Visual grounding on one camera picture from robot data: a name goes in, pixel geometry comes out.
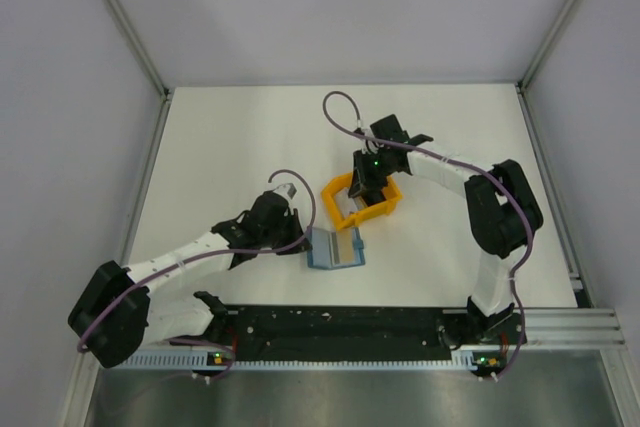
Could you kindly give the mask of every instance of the aluminum frame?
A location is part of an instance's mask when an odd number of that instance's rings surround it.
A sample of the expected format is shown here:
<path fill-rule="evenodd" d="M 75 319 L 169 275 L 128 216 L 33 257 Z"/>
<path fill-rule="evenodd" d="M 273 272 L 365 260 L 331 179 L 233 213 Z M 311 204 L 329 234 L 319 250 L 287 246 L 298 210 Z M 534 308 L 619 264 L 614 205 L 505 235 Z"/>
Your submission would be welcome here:
<path fill-rule="evenodd" d="M 542 69 L 545 60 L 549 57 L 558 43 L 558 40 L 562 37 L 562 34 L 571 22 L 571 19 L 573 19 L 573 15 L 581 2 L 582 0 L 564 1 L 560 12 L 558 12 L 553 24 L 551 24 L 551 27 L 544 36 L 542 43 L 534 54 L 529 67 L 527 67 L 527 70 L 522 76 L 522 80 L 519 82 L 519 85 L 522 86 L 523 90 L 527 90 L 535 80 L 540 69 Z"/>
<path fill-rule="evenodd" d="M 151 57 L 147 53 L 142 41 L 140 40 L 140 36 L 136 32 L 136 29 L 133 27 L 131 23 L 130 17 L 127 15 L 127 12 L 122 7 L 120 0 L 103 0 L 107 10 L 111 14 L 113 21 L 116 26 L 120 30 L 120 33 L 124 37 L 127 42 L 127 46 L 129 50 L 138 61 L 138 65 L 144 72 L 144 74 L 149 79 L 149 82 L 154 86 L 158 95 L 161 98 L 166 98 L 169 92 L 168 87 L 162 81 L 160 77 L 160 73 L 158 69 L 153 64 Z"/>

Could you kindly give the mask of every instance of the white table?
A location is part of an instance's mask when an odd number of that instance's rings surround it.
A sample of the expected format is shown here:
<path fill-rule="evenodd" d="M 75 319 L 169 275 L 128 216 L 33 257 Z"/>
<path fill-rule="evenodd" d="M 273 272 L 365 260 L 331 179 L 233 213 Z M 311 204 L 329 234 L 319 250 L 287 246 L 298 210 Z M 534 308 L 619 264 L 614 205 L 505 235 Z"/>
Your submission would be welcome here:
<path fill-rule="evenodd" d="M 279 168 L 300 172 L 318 200 L 317 224 L 331 223 L 320 191 L 351 171 L 356 139 L 323 117 L 321 101 L 335 86 L 179 88 L 173 97 L 131 260 L 157 256 L 213 224 L 251 207 Z M 341 86 L 365 124 L 395 113 L 410 135 L 425 133 L 478 160 L 512 158 L 522 165 L 545 225 L 521 273 L 526 307 L 575 307 L 567 268 L 534 153 L 512 85 Z M 355 128 L 341 98 L 330 111 Z M 303 255 L 260 256 L 212 274 L 199 290 L 225 303 L 464 306 L 475 282 L 479 247 L 466 205 L 436 184 L 396 174 L 405 199 L 389 217 L 361 226 L 367 263 L 332 272 L 306 266 Z M 282 176 L 278 182 L 293 179 Z M 303 224 L 310 203 L 295 200 Z"/>

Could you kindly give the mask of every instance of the white surface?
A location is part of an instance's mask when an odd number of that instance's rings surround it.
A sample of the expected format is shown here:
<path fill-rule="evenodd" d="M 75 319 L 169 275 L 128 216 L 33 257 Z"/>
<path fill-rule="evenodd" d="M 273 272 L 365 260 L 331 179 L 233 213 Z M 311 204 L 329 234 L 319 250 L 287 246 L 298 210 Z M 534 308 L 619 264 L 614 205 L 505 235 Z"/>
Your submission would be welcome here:
<path fill-rule="evenodd" d="M 170 86 L 516 81 L 564 0 L 122 0 Z"/>
<path fill-rule="evenodd" d="M 251 207 L 271 172 L 304 175 L 319 200 L 317 225 L 330 227 L 319 198 L 349 172 L 359 141 L 324 120 L 331 87 L 177 89 L 133 247 L 132 261 L 197 238 Z M 396 113 L 412 135 L 424 132 L 479 159 L 521 162 L 546 225 L 518 277 L 526 306 L 572 307 L 575 300 L 513 86 L 347 86 L 365 123 Z M 331 112 L 354 125 L 347 102 Z M 262 256 L 198 284 L 227 303 L 462 306 L 480 251 L 459 196 L 428 181 L 396 175 L 405 195 L 389 217 L 361 227 L 367 264 L 320 272 L 304 256 Z M 276 182 L 291 180 L 287 176 Z M 309 219 L 304 189 L 294 200 Z"/>
<path fill-rule="evenodd" d="M 52 426 L 159 102 L 102 0 L 0 0 L 0 92 L 0 423 Z"/>
<path fill-rule="evenodd" d="M 638 59 L 640 0 L 584 0 L 531 99 L 581 263 L 640 363 Z"/>

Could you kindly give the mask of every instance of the metal profile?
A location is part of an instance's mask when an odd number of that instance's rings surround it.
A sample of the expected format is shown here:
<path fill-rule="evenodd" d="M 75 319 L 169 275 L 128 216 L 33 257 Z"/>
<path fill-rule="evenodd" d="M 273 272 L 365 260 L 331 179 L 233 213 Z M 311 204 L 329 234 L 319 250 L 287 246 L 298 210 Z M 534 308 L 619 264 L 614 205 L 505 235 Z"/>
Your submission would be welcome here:
<path fill-rule="evenodd" d="M 640 385 L 629 352 L 603 350 L 600 354 L 624 426 L 640 426 Z"/>
<path fill-rule="evenodd" d="M 169 117 L 169 108 L 171 107 L 171 99 L 173 95 L 169 93 L 168 97 L 163 100 L 160 106 L 160 112 L 156 126 L 151 138 L 151 145 L 149 146 L 146 160 L 143 167 L 142 178 L 137 189 L 137 195 L 135 203 L 133 204 L 132 214 L 129 219 L 126 234 L 124 237 L 122 248 L 120 249 L 120 255 L 118 260 L 121 263 L 126 263 L 131 255 L 133 249 L 133 241 L 135 239 L 136 231 L 138 230 L 138 224 L 140 223 L 140 217 L 142 216 L 142 208 L 144 207 L 144 201 L 149 191 L 149 184 L 151 183 L 151 174 L 153 173 L 153 167 L 158 157 L 158 151 L 160 150 L 160 141 L 162 140 L 162 133 L 164 127 L 167 124 L 167 118 Z"/>
<path fill-rule="evenodd" d="M 547 149 L 542 142 L 537 120 L 535 118 L 533 109 L 529 102 L 527 94 L 522 93 L 520 89 L 517 89 L 518 100 L 520 102 L 520 108 L 522 109 L 522 115 L 524 117 L 525 125 L 529 133 L 529 139 L 531 140 L 531 146 L 538 162 L 538 168 L 540 170 L 540 176 L 542 177 L 542 184 L 544 185 L 547 193 L 547 199 L 549 200 L 549 206 L 551 208 L 551 214 L 556 224 L 558 231 L 558 237 L 560 238 L 560 245 L 564 253 L 569 274 L 573 280 L 580 280 L 586 288 L 586 293 L 591 303 L 595 306 L 599 305 L 597 290 L 591 283 L 589 276 L 586 272 L 580 269 L 580 263 L 578 260 L 578 254 L 574 242 L 569 234 L 569 227 L 567 222 L 567 216 L 565 214 L 566 208 L 561 200 L 559 191 L 556 188 L 554 181 L 554 175 L 551 171 L 549 163 L 549 155 Z"/>
<path fill-rule="evenodd" d="M 533 56 L 531 63 L 527 67 L 524 76 L 522 77 L 520 86 L 522 87 L 523 91 L 527 91 L 532 82 L 535 80 L 536 76 L 540 72 L 542 65 L 553 51 L 553 48 L 569 25 L 569 22 L 571 22 L 571 19 L 573 18 L 581 2 L 582 0 L 565 0 L 562 8 L 560 9 L 560 12 L 549 28 L 547 34 L 542 40 L 542 43 L 538 47 L 536 54 Z"/>
<path fill-rule="evenodd" d="M 138 61 L 140 68 L 147 76 L 151 84 L 154 86 L 154 88 L 158 92 L 158 95 L 161 98 L 166 97 L 168 88 L 162 81 L 162 78 L 158 73 L 158 69 L 156 69 L 153 61 L 151 60 L 151 57 L 147 53 L 147 50 L 144 48 L 144 45 L 140 40 L 140 36 L 134 29 L 129 16 L 120 3 L 120 0 L 104 0 L 104 2 L 114 22 L 118 26 L 120 33 L 126 40 L 129 50 L 131 50 L 131 53 Z"/>
<path fill-rule="evenodd" d="M 535 350 L 624 350 L 624 338 L 612 309 L 532 309 L 527 313 L 528 342 L 525 351 Z M 474 370 L 473 353 L 495 351 L 495 345 L 466 345 L 451 353 L 451 360 L 406 362 L 237 362 L 243 371 L 421 371 Z M 149 348 L 132 355 L 117 369 L 126 370 L 221 370 L 208 365 L 209 351 L 185 347 Z"/>

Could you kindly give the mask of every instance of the cable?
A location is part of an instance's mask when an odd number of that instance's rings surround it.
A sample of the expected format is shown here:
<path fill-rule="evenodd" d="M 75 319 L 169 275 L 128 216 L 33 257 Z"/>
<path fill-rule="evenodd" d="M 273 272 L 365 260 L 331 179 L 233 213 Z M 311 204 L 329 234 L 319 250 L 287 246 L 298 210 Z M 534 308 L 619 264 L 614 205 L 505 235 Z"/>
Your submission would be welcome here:
<path fill-rule="evenodd" d="M 169 341 L 173 342 L 173 343 L 176 343 L 176 344 L 214 347 L 214 348 L 216 348 L 218 350 L 222 350 L 224 352 L 227 352 L 227 353 L 231 354 L 231 356 L 232 356 L 231 362 L 229 364 L 227 364 L 225 369 L 222 370 L 218 375 L 209 377 L 209 379 L 220 380 L 221 378 L 223 378 L 224 376 L 226 376 L 229 373 L 229 370 L 231 369 L 233 364 L 235 364 L 235 361 L 236 361 L 235 352 L 233 350 L 225 347 L 224 345 L 215 344 L 213 342 L 206 342 L 206 341 L 202 341 L 202 340 L 195 340 L 195 339 L 180 339 L 180 338 L 176 338 L 176 339 L 169 339 Z M 158 385 L 160 385 L 160 384 L 162 384 L 164 382 L 167 382 L 169 380 L 177 379 L 179 377 L 191 377 L 192 379 L 196 379 L 197 378 L 197 374 L 194 374 L 192 372 L 174 372 L 174 373 L 169 374 L 169 375 L 167 375 L 165 377 L 161 377 L 160 379 L 158 379 L 158 380 L 156 380 L 154 382 L 151 382 L 146 387 L 143 387 L 142 389 L 140 389 L 138 392 L 133 394 L 126 402 L 120 404 L 115 409 L 107 405 L 105 389 L 101 389 L 100 395 L 99 395 L 100 406 L 102 407 L 102 410 L 105 411 L 107 416 L 109 416 L 109 417 L 116 416 L 116 415 L 121 414 L 122 412 L 124 412 L 127 409 L 127 407 L 129 407 L 131 404 L 137 402 L 140 399 L 140 397 L 145 395 L 150 390 L 155 389 Z"/>
<path fill-rule="evenodd" d="M 311 187 L 309 187 L 309 184 L 307 183 L 307 181 L 300 174 L 289 169 L 276 170 L 273 174 L 271 174 L 271 176 L 269 176 L 269 182 L 271 182 L 273 178 L 279 174 L 290 174 L 296 177 L 302 183 L 302 185 L 304 185 L 305 189 L 307 189 L 309 198 L 311 199 L 311 220 L 309 221 L 309 225 L 307 226 L 307 229 L 305 230 L 304 234 L 302 234 L 300 238 L 298 238 L 298 240 L 291 242 L 290 244 L 285 245 L 284 247 L 278 247 L 277 249 L 269 249 L 269 250 L 224 249 L 224 250 L 214 250 L 211 252 L 204 252 L 202 254 L 188 257 L 184 259 L 181 263 L 175 263 L 170 265 L 169 267 L 165 267 L 164 269 L 159 270 L 158 272 L 154 272 L 153 274 L 145 277 L 144 279 L 136 282 L 135 284 L 127 288 L 118 297 L 116 297 L 102 312 L 100 312 L 100 314 L 98 314 L 98 316 L 94 319 L 94 321 L 91 322 L 89 327 L 87 327 L 87 329 L 84 331 L 82 336 L 80 336 L 80 340 L 76 345 L 76 350 L 81 354 L 84 354 L 89 351 L 89 349 L 86 347 L 86 343 L 89 337 L 91 337 L 91 334 L 93 333 L 93 331 L 96 330 L 96 328 L 100 325 L 100 323 L 102 323 L 102 321 L 107 317 L 107 315 L 113 312 L 113 310 L 118 306 L 118 304 L 120 304 L 120 302 L 122 302 L 122 300 L 127 295 L 129 295 L 134 290 L 145 286 L 152 280 L 155 280 L 158 277 L 161 277 L 165 274 L 168 274 L 169 272 L 176 270 L 180 265 L 187 265 L 192 262 L 196 262 L 198 260 L 207 259 L 209 257 L 214 257 L 216 255 L 224 255 L 224 254 L 256 254 L 256 255 L 277 254 L 279 252 L 286 252 L 287 250 L 294 248 L 298 244 L 302 243 L 305 240 L 305 238 L 309 237 L 311 235 L 311 228 L 313 227 L 313 224 L 316 220 L 316 199 L 313 196 L 313 191 L 311 190 Z"/>
<path fill-rule="evenodd" d="M 522 224 L 524 226 L 524 230 L 525 230 L 526 235 L 527 235 L 527 248 L 526 248 L 524 254 L 522 255 L 522 258 L 509 271 L 509 286 L 511 288 L 511 294 L 513 295 L 513 298 L 516 301 L 516 304 L 518 305 L 518 309 L 520 310 L 520 324 L 521 324 L 520 327 L 521 327 L 521 330 L 520 330 L 520 335 L 518 336 L 518 342 L 517 342 L 517 344 L 515 346 L 513 354 L 511 355 L 511 358 L 507 362 L 507 365 L 504 367 L 504 369 L 499 374 L 497 374 L 497 376 L 496 376 L 496 380 L 499 380 L 509 370 L 511 370 L 511 367 L 512 367 L 513 363 L 515 362 L 515 360 L 517 359 L 518 355 L 520 354 L 520 349 L 522 347 L 522 344 L 524 344 L 524 338 L 525 338 L 524 306 L 522 305 L 522 301 L 520 300 L 520 297 L 518 296 L 518 292 L 516 290 L 515 274 L 516 274 L 516 272 L 518 272 L 518 270 L 524 265 L 524 263 L 531 256 L 531 252 L 533 250 L 533 230 L 531 229 L 531 224 L 529 224 L 529 220 L 527 219 L 527 216 L 525 215 L 524 211 L 522 210 L 522 207 L 520 207 L 520 205 L 518 204 L 516 199 L 513 197 L 513 195 L 511 195 L 511 192 L 509 192 L 506 189 L 506 187 L 504 185 L 502 185 L 498 181 L 498 179 L 496 179 L 493 175 L 491 175 L 486 170 L 481 169 L 480 167 L 476 167 L 473 164 L 469 164 L 467 162 L 462 162 L 460 160 L 445 159 L 444 156 L 442 156 L 442 155 L 440 155 L 440 154 L 438 154 L 436 152 L 432 152 L 430 150 L 422 148 L 422 147 L 417 147 L 417 146 L 413 146 L 413 145 L 409 145 L 409 144 L 402 144 L 400 142 L 393 142 L 391 140 L 376 139 L 375 137 L 369 137 L 367 135 L 358 134 L 356 132 L 351 132 L 351 131 L 345 129 L 343 126 L 338 124 L 335 120 L 333 120 L 333 118 L 329 115 L 329 112 L 327 110 L 327 101 L 329 100 L 329 98 L 331 98 L 334 95 L 340 95 L 342 97 L 345 97 L 347 100 L 349 100 L 351 105 L 354 107 L 354 110 L 356 112 L 356 117 L 358 118 L 359 122 L 360 122 L 360 111 L 359 111 L 359 109 L 358 109 L 358 107 L 356 105 L 355 100 L 353 100 L 353 98 L 349 94 L 346 94 L 345 92 L 342 92 L 342 91 L 339 91 L 339 90 L 334 90 L 334 91 L 329 92 L 327 95 L 325 95 L 324 99 L 322 100 L 322 111 L 324 112 L 324 116 L 327 118 L 329 123 L 331 125 L 333 125 L 336 129 L 338 129 L 340 132 L 343 132 L 343 133 L 345 133 L 347 135 L 355 137 L 356 139 L 365 140 L 365 141 L 366 140 L 370 140 L 372 142 L 377 142 L 379 144 L 386 145 L 388 147 L 395 147 L 397 149 L 407 150 L 407 151 L 410 151 L 410 152 L 411 151 L 420 152 L 421 154 L 428 155 L 429 157 L 432 157 L 432 158 L 434 158 L 436 160 L 440 160 L 440 161 L 446 160 L 447 163 L 449 163 L 451 165 L 455 165 L 457 167 L 462 167 L 464 169 L 471 170 L 472 172 L 480 174 L 483 177 L 485 177 L 487 180 L 489 180 L 496 187 L 496 189 L 498 189 L 498 191 L 502 195 L 505 196 L 507 201 L 513 206 L 514 210 L 516 211 L 516 214 L 518 214 L 518 217 L 520 217 L 520 220 L 522 221 Z"/>

